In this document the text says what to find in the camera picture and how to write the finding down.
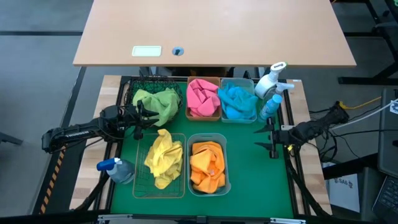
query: towel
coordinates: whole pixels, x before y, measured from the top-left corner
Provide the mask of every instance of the towel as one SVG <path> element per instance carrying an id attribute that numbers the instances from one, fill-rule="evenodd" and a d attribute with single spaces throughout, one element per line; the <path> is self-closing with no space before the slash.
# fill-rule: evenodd
<path id="1" fill-rule="evenodd" d="M 227 83 L 223 90 L 218 89 L 218 97 L 228 119 L 253 119 L 256 115 L 258 98 L 239 86 Z"/>
<path id="2" fill-rule="evenodd" d="M 225 186 L 224 155 L 218 143 L 212 141 L 194 143 L 190 164 L 194 189 L 212 194 L 218 187 Z"/>
<path id="3" fill-rule="evenodd" d="M 181 173 L 182 143 L 173 142 L 171 134 L 166 129 L 157 132 L 159 137 L 150 147 L 144 164 L 149 167 L 151 174 L 154 174 L 155 186 L 158 189 L 165 189 Z"/>
<path id="4" fill-rule="evenodd" d="M 194 79 L 187 87 L 187 107 L 192 116 L 212 116 L 220 105 L 218 86 L 202 79 Z"/>
<path id="5" fill-rule="evenodd" d="M 159 115 L 153 116 L 151 119 L 159 119 L 155 125 L 160 127 L 174 117 L 181 99 L 174 89 L 166 88 L 165 91 L 155 94 L 148 93 L 145 90 L 138 90 L 132 99 L 132 104 L 136 106 L 139 100 L 142 100 L 145 109 L 159 113 Z"/>

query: orange cloth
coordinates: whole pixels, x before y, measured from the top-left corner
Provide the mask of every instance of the orange cloth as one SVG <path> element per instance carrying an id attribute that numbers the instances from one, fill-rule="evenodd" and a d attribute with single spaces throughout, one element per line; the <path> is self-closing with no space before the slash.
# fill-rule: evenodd
<path id="1" fill-rule="evenodd" d="M 225 163 L 221 146 L 208 141 L 194 143 L 192 146 L 191 180 L 192 187 L 212 194 L 225 185 Z"/>

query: blue cloth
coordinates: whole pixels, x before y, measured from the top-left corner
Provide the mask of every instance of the blue cloth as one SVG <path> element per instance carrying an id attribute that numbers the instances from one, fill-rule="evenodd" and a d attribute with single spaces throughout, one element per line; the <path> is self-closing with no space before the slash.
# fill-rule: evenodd
<path id="1" fill-rule="evenodd" d="M 228 119 L 253 119 L 256 115 L 258 98 L 233 83 L 218 89 L 221 107 Z"/>

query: green mat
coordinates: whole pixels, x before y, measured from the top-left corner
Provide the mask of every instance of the green mat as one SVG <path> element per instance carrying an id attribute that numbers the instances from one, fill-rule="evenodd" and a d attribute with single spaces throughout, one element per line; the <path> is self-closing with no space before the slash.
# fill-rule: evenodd
<path id="1" fill-rule="evenodd" d="M 187 84 L 179 83 L 183 93 Z M 282 148 L 279 159 L 270 159 L 269 153 L 254 142 L 269 142 L 269 133 L 253 134 L 264 127 L 252 124 L 189 121 L 183 108 L 171 123 L 164 127 L 170 133 L 184 133 L 187 138 L 196 133 L 220 133 L 227 139 L 227 158 L 231 190 L 224 196 L 197 197 L 185 184 L 185 195 L 173 199 L 135 198 L 133 183 L 116 184 L 111 213 L 143 215 L 204 215 L 217 217 L 278 217 L 292 218 L 293 211 L 287 183 Z M 146 133 L 156 133 L 149 129 Z M 122 159 L 136 163 L 138 141 L 133 137 L 124 140 Z"/>

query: yellow cable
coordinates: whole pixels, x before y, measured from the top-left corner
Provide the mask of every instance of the yellow cable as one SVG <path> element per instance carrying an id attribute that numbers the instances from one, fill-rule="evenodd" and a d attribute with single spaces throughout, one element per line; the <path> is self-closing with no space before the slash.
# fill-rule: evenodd
<path id="1" fill-rule="evenodd" d="M 366 103 L 363 103 L 363 104 L 361 104 L 361 105 L 354 106 L 354 107 L 346 106 L 346 105 L 343 104 L 342 101 L 339 101 L 339 105 L 341 106 L 341 108 L 343 108 L 343 109 L 345 109 L 345 110 L 355 110 L 355 109 L 361 108 L 361 107 L 363 107 L 363 106 L 365 106 L 365 105 L 368 105 L 368 104 L 373 103 L 373 102 L 375 102 L 375 101 L 377 101 L 377 100 L 380 100 L 380 99 L 381 99 L 381 96 L 379 96 L 379 97 L 377 97 L 377 98 L 375 98 L 375 99 L 373 99 L 373 100 L 371 100 L 371 101 L 368 101 L 368 102 L 366 102 Z"/>

